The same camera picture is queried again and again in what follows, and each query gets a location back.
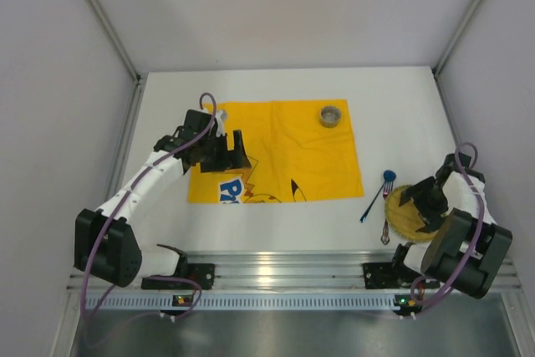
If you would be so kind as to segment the iridescent purple metal fork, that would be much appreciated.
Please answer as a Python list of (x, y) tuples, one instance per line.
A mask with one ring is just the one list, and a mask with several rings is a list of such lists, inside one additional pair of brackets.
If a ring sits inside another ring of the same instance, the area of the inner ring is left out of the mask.
[[(387, 199), (391, 191), (393, 190), (393, 187), (394, 187), (394, 184), (392, 181), (389, 181), (385, 184), (385, 188), (382, 193), (385, 203), (387, 202)], [(383, 245), (388, 245), (390, 243), (389, 224), (388, 224), (387, 219), (384, 220), (380, 241), (382, 242)]]

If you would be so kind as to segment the round woven bamboo plate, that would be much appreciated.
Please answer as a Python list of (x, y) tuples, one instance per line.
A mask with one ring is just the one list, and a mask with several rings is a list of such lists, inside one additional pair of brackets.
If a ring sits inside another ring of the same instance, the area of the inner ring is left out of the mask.
[(397, 186), (390, 192), (385, 201), (385, 220), (389, 228), (409, 242), (430, 242), (436, 233), (418, 232), (418, 229), (424, 226), (424, 222), (420, 219), (413, 201), (400, 205), (401, 193), (409, 187), (410, 185)]

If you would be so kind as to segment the blue metal spoon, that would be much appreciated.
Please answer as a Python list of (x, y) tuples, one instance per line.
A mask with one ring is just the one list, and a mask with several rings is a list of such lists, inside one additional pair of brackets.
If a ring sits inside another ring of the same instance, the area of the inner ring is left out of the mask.
[(381, 187), (379, 188), (379, 190), (377, 191), (377, 193), (375, 194), (372, 201), (370, 202), (370, 204), (365, 209), (362, 216), (360, 217), (359, 219), (360, 223), (364, 223), (366, 221), (371, 209), (373, 208), (373, 205), (375, 204), (379, 196), (382, 196), (384, 199), (388, 197), (390, 192), (393, 190), (396, 177), (397, 177), (396, 173), (392, 170), (386, 170), (383, 172), (383, 183)]

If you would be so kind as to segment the yellow cartoon print cloth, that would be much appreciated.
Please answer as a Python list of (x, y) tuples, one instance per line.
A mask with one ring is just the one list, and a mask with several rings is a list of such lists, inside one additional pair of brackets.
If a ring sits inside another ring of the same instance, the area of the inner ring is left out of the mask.
[[(339, 124), (325, 128), (319, 112), (334, 105)], [(250, 169), (191, 169), (192, 204), (295, 203), (362, 197), (349, 105), (344, 99), (226, 102), (227, 131), (241, 130)]]

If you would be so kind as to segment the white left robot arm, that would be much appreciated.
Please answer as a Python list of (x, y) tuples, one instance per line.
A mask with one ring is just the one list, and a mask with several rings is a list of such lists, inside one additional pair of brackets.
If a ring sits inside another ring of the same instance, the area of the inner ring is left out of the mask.
[(242, 133), (227, 144), (227, 113), (188, 110), (183, 125), (164, 135), (136, 174), (96, 210), (75, 220), (74, 266), (124, 288), (137, 278), (181, 278), (187, 257), (176, 247), (150, 243), (140, 225), (169, 187), (192, 167), (203, 173), (250, 167)]

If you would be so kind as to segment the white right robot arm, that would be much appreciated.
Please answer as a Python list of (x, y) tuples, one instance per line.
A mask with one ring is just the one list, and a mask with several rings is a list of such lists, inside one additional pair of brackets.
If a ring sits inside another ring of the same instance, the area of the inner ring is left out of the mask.
[(432, 176), (412, 185), (384, 184), (385, 222), (380, 241), (395, 232), (403, 243), (389, 262), (366, 263), (368, 290), (408, 289), (402, 306), (430, 307), (450, 291), (475, 299), (490, 290), (512, 244), (488, 210), (485, 176), (477, 155), (456, 151)]

